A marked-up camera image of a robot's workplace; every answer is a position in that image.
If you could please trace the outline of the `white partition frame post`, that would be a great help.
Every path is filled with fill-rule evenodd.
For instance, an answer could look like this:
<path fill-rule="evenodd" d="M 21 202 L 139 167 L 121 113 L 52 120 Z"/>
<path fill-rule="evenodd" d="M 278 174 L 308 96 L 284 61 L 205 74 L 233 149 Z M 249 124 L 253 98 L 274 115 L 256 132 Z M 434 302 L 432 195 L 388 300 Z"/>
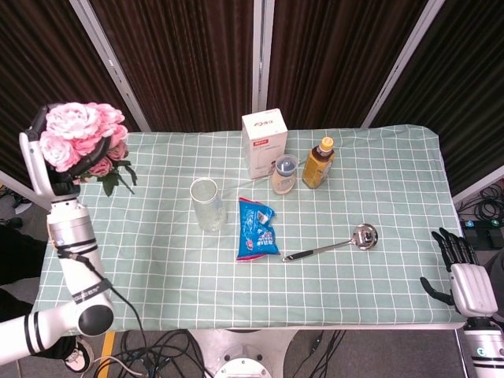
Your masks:
<path fill-rule="evenodd" d="M 89 0 L 69 0 L 87 36 L 97 51 L 116 89 L 124 100 L 141 132 L 151 128 L 141 109 L 127 76 Z"/>
<path fill-rule="evenodd" d="M 372 126 L 446 0 L 428 0 L 360 128 Z"/>
<path fill-rule="evenodd" d="M 275 0 L 254 0 L 251 111 L 267 109 Z"/>

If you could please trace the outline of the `black white sneaker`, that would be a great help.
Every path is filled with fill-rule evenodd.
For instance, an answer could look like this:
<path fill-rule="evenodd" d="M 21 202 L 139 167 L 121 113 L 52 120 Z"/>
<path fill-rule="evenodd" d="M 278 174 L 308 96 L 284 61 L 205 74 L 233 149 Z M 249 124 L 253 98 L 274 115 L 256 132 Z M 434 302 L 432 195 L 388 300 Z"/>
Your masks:
<path fill-rule="evenodd" d="M 91 345 L 82 337 L 77 337 L 72 353 L 64 362 L 69 371 L 82 374 L 93 366 L 94 357 Z"/>

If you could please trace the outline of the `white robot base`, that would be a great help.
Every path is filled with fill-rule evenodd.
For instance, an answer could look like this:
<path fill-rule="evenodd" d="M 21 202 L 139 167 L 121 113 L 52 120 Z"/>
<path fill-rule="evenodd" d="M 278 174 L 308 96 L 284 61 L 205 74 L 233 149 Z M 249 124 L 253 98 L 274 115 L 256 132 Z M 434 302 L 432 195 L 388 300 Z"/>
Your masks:
<path fill-rule="evenodd" d="M 214 378 L 284 378 L 284 360 L 297 330 L 195 329 L 190 333 Z"/>

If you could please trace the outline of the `blue snack bag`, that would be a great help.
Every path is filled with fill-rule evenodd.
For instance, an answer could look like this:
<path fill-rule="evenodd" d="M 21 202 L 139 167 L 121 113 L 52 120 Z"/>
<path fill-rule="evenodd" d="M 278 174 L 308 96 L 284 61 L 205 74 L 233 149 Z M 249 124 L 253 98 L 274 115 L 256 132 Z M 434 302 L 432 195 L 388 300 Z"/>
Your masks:
<path fill-rule="evenodd" d="M 239 250 L 237 261 L 251 261 L 266 255 L 279 255 L 276 233 L 271 225 L 275 211 L 267 205 L 239 198 Z"/>

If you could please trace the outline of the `small grey-lidded jar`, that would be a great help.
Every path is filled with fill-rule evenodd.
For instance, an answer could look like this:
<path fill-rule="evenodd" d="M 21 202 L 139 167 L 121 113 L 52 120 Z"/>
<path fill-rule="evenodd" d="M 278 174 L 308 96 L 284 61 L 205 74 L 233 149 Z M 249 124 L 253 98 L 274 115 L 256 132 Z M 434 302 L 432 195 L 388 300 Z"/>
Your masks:
<path fill-rule="evenodd" d="M 281 155 L 276 159 L 272 174 L 272 189 L 278 195 L 290 192 L 297 178 L 298 159 L 291 154 Z"/>

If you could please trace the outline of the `green checked tablecloth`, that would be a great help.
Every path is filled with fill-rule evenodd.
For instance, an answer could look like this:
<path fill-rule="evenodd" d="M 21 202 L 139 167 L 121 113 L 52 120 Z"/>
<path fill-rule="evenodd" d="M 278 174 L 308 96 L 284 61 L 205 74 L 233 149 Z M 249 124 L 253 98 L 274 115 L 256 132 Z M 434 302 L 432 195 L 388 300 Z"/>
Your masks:
<path fill-rule="evenodd" d="M 112 297 L 113 328 L 260 328 L 337 324 L 447 324 L 460 317 L 429 298 L 448 275 L 432 231 L 458 232 L 438 136 L 415 125 L 291 131 L 286 151 L 304 159 L 335 142 L 328 179 L 285 195 L 251 180 L 241 132 L 132 133 L 132 190 L 81 188 Z M 227 220 L 200 228 L 190 196 L 198 178 L 217 183 Z M 261 202 L 279 255 L 237 261 L 239 198 Z M 369 250 L 344 246 L 291 262 L 290 254 L 347 241 L 356 226 L 378 232 Z"/>

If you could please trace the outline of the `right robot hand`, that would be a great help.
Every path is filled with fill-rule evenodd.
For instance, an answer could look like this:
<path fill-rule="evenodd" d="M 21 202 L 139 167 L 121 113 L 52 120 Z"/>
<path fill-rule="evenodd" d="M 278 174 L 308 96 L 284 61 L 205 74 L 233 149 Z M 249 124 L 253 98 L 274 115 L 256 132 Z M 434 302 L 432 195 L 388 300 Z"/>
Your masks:
<path fill-rule="evenodd" d="M 494 316 L 498 303 L 490 277 L 466 239 L 444 228 L 433 231 L 432 237 L 439 245 L 449 275 L 450 292 L 435 290 L 427 278 L 421 277 L 425 292 L 431 298 L 454 307 L 467 319 Z"/>

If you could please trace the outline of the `white desk lamp box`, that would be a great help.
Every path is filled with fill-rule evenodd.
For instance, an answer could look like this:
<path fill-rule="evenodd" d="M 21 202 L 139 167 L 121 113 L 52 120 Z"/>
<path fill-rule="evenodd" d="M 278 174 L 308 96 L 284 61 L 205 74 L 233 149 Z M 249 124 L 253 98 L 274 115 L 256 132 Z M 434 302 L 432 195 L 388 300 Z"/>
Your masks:
<path fill-rule="evenodd" d="M 242 141 L 249 178 L 268 176 L 285 151 L 287 126 L 280 109 L 242 116 Z"/>

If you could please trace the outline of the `yellow label tea bottle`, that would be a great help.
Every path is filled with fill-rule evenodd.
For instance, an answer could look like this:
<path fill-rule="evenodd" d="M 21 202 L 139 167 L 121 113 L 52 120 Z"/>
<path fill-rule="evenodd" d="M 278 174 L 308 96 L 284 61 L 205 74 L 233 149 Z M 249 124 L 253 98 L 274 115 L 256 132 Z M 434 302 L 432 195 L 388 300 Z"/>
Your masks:
<path fill-rule="evenodd" d="M 334 139 L 325 136 L 308 154 L 302 173 L 302 181 L 311 188 L 318 188 L 327 178 L 335 157 Z"/>

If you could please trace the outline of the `clear drinking glass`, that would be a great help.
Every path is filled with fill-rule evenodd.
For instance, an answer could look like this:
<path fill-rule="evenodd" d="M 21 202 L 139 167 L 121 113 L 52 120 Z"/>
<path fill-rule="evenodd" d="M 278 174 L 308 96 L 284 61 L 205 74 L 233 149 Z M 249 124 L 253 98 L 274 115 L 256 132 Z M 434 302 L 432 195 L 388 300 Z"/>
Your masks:
<path fill-rule="evenodd" d="M 227 220 L 217 183 L 208 178 L 196 179 L 190 186 L 190 196 L 200 228 L 218 232 Z"/>

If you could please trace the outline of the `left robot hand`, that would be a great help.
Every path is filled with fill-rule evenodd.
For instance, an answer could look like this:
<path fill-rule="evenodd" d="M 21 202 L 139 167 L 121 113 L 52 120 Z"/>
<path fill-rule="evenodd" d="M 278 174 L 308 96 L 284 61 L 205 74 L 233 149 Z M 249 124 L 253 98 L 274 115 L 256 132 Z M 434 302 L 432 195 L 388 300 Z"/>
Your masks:
<path fill-rule="evenodd" d="M 39 199 L 49 202 L 62 202 L 78 198 L 80 182 L 74 181 L 93 165 L 105 157 L 111 137 L 102 138 L 95 149 L 66 172 L 57 172 L 49 165 L 41 151 L 39 139 L 46 130 L 46 115 L 60 103 L 51 103 L 39 108 L 30 127 L 19 134 L 20 150 L 31 180 L 31 186 Z"/>

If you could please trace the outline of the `pink artificial rose bouquet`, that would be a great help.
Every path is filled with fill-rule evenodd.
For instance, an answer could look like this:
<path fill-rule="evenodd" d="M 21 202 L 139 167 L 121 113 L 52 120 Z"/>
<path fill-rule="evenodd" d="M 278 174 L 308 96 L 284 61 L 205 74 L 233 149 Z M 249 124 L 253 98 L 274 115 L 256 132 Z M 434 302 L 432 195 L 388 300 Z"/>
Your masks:
<path fill-rule="evenodd" d="M 41 121 L 32 126 L 48 168 L 54 191 L 63 191 L 95 178 L 107 196 L 123 184 L 124 169 L 137 184 L 128 160 L 125 116 L 108 103 L 66 102 L 43 108 Z"/>

